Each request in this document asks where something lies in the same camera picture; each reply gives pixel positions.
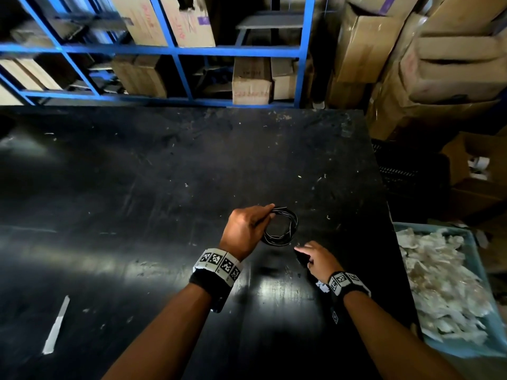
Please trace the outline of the person's left hand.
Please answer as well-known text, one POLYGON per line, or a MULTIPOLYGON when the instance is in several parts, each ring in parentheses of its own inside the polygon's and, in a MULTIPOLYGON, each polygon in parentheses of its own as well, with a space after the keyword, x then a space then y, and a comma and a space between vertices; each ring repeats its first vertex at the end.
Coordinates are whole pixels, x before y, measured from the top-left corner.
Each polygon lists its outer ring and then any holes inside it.
POLYGON ((244 261, 256 248, 264 235, 265 229, 252 228, 252 206, 232 211, 225 226, 219 249, 234 256, 238 261, 244 261))

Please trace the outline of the person's right hand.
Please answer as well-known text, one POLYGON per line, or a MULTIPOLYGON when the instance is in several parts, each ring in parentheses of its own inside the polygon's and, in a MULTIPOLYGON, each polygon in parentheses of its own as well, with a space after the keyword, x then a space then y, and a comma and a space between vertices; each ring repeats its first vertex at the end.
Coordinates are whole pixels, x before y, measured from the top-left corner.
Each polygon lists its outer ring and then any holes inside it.
POLYGON ((336 272, 345 272, 345 269, 341 266, 338 259, 324 246, 323 248, 323 268, 321 269, 309 269, 309 272, 322 283, 328 284, 331 276, 336 272))

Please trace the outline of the person's left forearm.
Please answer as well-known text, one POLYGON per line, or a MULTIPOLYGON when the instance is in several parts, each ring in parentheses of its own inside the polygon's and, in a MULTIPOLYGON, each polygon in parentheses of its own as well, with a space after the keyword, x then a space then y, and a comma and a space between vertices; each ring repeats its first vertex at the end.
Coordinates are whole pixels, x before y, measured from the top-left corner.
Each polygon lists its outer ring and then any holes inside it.
POLYGON ((176 380, 185 370, 212 297, 189 283, 111 365, 102 380, 176 380))

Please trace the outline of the person's right forearm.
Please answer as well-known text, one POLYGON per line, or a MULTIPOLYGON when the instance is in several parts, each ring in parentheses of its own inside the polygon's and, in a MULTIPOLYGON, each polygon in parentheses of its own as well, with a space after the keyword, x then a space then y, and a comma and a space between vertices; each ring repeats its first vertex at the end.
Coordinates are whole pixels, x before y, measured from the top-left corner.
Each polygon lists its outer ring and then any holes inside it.
POLYGON ((465 380, 367 294, 352 291, 344 305, 383 380, 465 380))

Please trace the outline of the right marker wristband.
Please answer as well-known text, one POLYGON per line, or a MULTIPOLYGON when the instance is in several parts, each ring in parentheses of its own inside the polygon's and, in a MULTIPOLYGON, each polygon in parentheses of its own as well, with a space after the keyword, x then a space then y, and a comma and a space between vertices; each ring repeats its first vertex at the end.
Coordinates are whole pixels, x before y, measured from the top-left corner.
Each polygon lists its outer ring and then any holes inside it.
POLYGON ((351 292, 361 292, 371 297, 371 291, 356 274, 334 272, 330 276, 327 286, 332 299, 332 318, 336 325, 346 323, 350 318, 344 304, 345 295, 351 292))

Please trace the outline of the black plastic crate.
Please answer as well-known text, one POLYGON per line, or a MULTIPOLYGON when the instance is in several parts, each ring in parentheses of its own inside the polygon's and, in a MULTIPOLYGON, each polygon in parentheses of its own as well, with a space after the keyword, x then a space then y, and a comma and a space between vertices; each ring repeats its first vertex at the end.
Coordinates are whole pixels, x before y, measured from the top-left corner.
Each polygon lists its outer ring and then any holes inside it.
POLYGON ((440 153, 415 150, 371 139, 391 218, 427 223, 446 208, 450 193, 450 162, 440 153))

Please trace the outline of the cardboard box with red stamp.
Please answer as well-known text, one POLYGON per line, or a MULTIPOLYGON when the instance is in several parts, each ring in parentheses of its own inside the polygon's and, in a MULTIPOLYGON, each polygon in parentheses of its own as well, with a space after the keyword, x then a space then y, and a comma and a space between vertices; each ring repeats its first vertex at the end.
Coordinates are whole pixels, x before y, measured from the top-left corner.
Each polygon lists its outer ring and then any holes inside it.
POLYGON ((232 78, 233 105, 268 105, 272 84, 269 57, 235 57, 232 78))

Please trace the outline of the small plain cardboard box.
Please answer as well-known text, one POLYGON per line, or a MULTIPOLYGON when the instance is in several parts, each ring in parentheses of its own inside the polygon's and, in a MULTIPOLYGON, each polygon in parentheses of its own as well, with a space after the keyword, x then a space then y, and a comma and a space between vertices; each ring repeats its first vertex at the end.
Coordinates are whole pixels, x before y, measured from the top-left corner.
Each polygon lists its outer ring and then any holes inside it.
POLYGON ((297 83, 295 61, 291 58, 271 59, 271 76, 273 80, 273 100, 294 100, 297 83))

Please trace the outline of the open cardboard box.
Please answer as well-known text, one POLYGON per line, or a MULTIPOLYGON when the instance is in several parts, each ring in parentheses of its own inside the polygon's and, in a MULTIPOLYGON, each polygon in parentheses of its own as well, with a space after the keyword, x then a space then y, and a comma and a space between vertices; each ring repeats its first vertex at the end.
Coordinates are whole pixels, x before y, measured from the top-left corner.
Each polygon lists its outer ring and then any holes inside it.
POLYGON ((460 132, 441 153, 449 160, 452 186, 476 181, 507 186, 507 136, 460 132))

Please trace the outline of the blue metal shelf rack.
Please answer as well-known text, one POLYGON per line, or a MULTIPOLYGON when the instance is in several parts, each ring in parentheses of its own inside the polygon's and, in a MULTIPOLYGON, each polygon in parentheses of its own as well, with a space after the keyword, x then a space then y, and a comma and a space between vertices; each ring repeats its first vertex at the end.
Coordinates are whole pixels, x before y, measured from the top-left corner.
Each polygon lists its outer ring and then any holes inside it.
POLYGON ((250 30, 249 28, 242 28, 237 35, 234 45, 219 45, 215 47, 180 47, 174 35, 174 31, 169 26, 169 19, 162 7, 161 0, 149 0, 149 4, 154 10, 154 15, 160 25, 161 32, 166 40, 166 46, 150 46, 150 45, 137 45, 126 43, 126 35, 112 44, 73 44, 58 38, 57 32, 50 26, 49 20, 43 15, 40 8, 36 5, 34 0, 17 0, 18 3, 24 7, 32 20, 41 28, 47 35, 51 42, 49 47, 43 46, 27 46, 25 44, 16 44, 14 42, 2 41, 0 42, 1 54, 58 54, 65 58, 67 63, 75 70, 78 76, 90 89, 90 92, 78 93, 69 91, 55 91, 53 89, 45 89, 44 91, 35 91, 32 89, 19 89, 20 82, 14 84, 4 72, 0 73, 0 80, 9 88, 18 99, 24 101, 24 104, 35 106, 39 102, 34 102, 33 98, 38 99, 69 99, 69 100, 86 100, 86 101, 133 101, 144 103, 157 103, 157 104, 176 104, 176 105, 190 105, 190 106, 208 106, 208 107, 234 107, 234 108, 300 108, 301 98, 303 92, 303 84, 305 77, 305 68, 308 56, 308 48, 310 41, 311 25, 313 19, 313 12, 315 0, 305 0, 305 9, 303 14, 283 14, 281 11, 267 11, 260 17, 302 17, 302 33, 301 40, 298 46, 287 45, 243 45, 244 39, 250 30), (178 79, 180 80, 182 88, 185 90, 184 97, 148 97, 143 95, 120 95, 106 92, 103 88, 99 88, 92 80, 88 73, 85 73, 84 68, 78 65, 72 55, 146 55, 146 56, 169 56, 172 58, 174 68, 177 71, 178 79), (297 71, 296 84, 295 84, 295 97, 293 103, 283 101, 270 101, 267 104, 236 104, 233 99, 212 99, 212 98, 197 98, 193 94, 188 83, 187 75, 181 63, 181 56, 200 56, 207 62, 210 56, 233 57, 233 58, 292 58, 299 60, 299 68, 297 71))

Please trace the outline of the cardboard box with purple label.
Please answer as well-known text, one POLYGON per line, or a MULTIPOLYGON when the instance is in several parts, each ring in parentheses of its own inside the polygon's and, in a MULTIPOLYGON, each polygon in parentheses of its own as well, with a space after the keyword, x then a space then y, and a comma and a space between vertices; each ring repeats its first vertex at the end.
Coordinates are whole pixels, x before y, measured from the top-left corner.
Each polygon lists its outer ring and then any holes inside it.
POLYGON ((212 0, 160 0, 180 48, 216 46, 209 6, 212 0))

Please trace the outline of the cardboard box with red writing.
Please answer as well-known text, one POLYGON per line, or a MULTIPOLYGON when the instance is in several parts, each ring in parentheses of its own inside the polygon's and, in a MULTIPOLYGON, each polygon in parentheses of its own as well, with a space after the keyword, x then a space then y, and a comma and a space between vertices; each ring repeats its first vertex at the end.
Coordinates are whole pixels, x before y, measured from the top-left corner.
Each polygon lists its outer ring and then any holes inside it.
POLYGON ((138 45, 167 47, 150 0, 111 0, 138 45))

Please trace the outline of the large crumpled cardboard box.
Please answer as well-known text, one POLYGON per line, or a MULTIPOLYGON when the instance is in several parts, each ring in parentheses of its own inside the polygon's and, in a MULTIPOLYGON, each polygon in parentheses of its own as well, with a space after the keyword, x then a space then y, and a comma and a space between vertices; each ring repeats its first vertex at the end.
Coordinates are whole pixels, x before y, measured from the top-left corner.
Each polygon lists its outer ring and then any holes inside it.
POLYGON ((507 88, 507 55, 491 36, 423 36, 412 40, 399 73, 414 102, 485 102, 507 88))

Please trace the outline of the white paper strip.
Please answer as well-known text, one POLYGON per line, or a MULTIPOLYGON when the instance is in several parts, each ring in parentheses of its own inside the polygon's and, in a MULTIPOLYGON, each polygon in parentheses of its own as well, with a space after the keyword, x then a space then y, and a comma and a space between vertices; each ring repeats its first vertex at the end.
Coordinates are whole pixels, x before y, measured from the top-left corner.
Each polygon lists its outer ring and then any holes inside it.
POLYGON ((67 308, 70 303, 70 300, 71 299, 70 299, 69 295, 66 295, 63 300, 63 303, 60 307, 59 313, 52 325, 50 332, 49 332, 49 335, 45 341, 43 350, 41 352, 44 356, 50 355, 54 352, 56 341, 58 339, 60 329, 63 324, 65 313, 67 312, 67 308))

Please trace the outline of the cardboard box with purple tape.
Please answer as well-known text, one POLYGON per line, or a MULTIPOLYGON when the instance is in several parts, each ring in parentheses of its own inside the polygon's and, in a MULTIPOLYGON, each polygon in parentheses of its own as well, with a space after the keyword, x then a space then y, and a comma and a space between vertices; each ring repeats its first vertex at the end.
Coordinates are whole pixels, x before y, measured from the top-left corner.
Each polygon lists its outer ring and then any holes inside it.
POLYGON ((406 19, 419 0, 346 0, 350 4, 380 16, 406 19))

